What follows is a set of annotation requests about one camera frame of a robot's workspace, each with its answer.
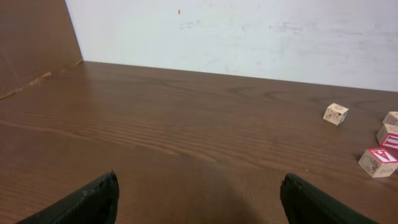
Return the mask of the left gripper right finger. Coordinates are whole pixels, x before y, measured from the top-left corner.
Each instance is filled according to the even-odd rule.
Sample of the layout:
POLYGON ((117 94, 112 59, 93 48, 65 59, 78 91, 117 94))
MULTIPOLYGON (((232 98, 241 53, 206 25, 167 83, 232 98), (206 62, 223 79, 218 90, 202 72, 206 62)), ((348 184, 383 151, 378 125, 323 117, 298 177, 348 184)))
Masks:
POLYGON ((290 224, 376 224, 293 173, 285 175, 280 201, 290 224))

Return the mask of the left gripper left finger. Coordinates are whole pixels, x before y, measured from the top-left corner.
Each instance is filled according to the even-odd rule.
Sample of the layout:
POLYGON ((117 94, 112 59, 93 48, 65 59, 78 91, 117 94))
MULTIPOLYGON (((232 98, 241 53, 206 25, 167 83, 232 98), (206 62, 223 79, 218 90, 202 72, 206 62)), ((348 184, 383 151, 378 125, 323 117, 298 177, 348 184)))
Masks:
POLYGON ((111 171, 18 224, 114 224, 118 200, 118 179, 111 171))

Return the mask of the red letter A block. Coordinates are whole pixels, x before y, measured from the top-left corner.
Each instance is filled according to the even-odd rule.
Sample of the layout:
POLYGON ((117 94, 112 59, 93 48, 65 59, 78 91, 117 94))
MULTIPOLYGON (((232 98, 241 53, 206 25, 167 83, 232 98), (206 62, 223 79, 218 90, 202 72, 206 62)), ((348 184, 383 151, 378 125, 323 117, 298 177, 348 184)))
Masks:
POLYGON ((358 164, 372 177, 389 177, 397 170, 397 158, 383 148, 365 150, 358 164))

